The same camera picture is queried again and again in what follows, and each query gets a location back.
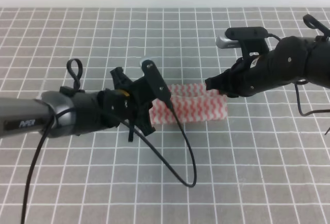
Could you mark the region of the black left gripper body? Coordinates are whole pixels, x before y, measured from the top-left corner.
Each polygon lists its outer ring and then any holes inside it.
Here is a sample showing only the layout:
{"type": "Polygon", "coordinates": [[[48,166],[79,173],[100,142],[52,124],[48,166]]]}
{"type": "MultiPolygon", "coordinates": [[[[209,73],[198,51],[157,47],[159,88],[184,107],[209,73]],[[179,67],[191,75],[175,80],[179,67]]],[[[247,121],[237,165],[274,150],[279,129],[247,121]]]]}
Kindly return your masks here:
{"type": "Polygon", "coordinates": [[[79,89],[79,80],[74,81],[74,108],[76,121],[74,134],[81,135],[117,127],[128,121],[134,127],[138,114],[149,113],[155,99],[145,79],[134,81],[127,90],[105,89],[86,93],[79,89]]]}

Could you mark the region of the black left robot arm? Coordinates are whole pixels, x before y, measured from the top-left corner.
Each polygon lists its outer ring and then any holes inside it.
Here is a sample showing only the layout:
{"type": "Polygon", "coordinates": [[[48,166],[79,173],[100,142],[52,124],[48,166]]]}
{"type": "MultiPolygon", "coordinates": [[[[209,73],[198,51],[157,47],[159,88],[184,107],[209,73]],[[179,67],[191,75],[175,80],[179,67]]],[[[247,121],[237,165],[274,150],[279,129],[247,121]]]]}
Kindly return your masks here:
{"type": "Polygon", "coordinates": [[[121,120],[147,136],[154,132],[149,109],[156,99],[147,80],[130,80],[121,67],[110,72],[114,89],[85,92],[60,87],[38,99],[1,99],[1,137],[32,131],[43,132],[51,118],[50,138],[82,135],[117,127],[121,120]]]}

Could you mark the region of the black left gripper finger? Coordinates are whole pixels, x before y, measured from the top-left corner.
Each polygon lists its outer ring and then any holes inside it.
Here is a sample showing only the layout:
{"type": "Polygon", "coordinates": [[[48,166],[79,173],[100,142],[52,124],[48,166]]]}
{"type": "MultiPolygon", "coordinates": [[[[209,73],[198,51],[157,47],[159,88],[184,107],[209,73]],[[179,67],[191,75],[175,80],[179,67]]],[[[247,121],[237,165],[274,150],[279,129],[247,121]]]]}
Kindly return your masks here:
{"type": "Polygon", "coordinates": [[[134,122],[135,126],[143,133],[144,136],[148,136],[155,132],[155,128],[150,121],[149,113],[138,114],[134,122]]]}
{"type": "Polygon", "coordinates": [[[124,74],[122,67],[116,67],[110,71],[113,86],[115,90],[127,90],[133,83],[127,75],[124,74]]]}

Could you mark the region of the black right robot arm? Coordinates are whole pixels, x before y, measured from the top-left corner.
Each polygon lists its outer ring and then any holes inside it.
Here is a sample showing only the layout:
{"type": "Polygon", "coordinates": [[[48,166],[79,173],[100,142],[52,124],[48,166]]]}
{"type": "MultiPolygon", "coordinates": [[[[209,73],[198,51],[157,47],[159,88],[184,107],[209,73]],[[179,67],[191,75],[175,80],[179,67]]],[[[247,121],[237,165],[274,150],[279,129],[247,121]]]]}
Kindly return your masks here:
{"type": "Polygon", "coordinates": [[[206,89],[237,98],[303,80],[329,88],[329,29],[310,14],[303,21],[322,35],[285,37],[274,50],[269,50],[266,39],[270,34],[263,27],[228,28],[224,40],[217,38],[217,47],[240,48],[242,56],[231,68],[206,79],[206,89]]]}

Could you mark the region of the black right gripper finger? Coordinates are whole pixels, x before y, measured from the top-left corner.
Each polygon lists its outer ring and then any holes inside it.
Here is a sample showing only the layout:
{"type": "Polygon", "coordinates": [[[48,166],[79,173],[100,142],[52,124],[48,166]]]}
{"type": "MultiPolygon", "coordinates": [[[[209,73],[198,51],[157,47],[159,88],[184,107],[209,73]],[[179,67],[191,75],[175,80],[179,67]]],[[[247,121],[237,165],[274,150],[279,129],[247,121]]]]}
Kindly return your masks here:
{"type": "Polygon", "coordinates": [[[235,98],[236,97],[236,94],[234,94],[234,93],[230,93],[230,92],[226,92],[226,91],[221,91],[221,90],[219,90],[219,94],[225,95],[228,98],[235,98]]]}
{"type": "Polygon", "coordinates": [[[205,79],[207,90],[230,90],[231,84],[228,73],[221,73],[217,76],[205,79]]]}

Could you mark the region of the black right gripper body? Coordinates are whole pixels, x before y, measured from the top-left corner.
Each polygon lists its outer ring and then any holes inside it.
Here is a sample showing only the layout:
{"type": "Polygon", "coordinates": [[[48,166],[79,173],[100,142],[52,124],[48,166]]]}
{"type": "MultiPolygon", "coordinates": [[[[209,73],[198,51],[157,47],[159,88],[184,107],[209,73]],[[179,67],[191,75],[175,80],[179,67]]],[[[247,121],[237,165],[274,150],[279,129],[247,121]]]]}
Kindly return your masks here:
{"type": "Polygon", "coordinates": [[[243,58],[239,58],[226,70],[231,87],[224,91],[236,94],[236,98],[250,97],[281,86],[279,71],[274,67],[273,53],[255,57],[253,61],[256,61],[255,66],[252,66],[251,61],[245,64],[243,58]]]}

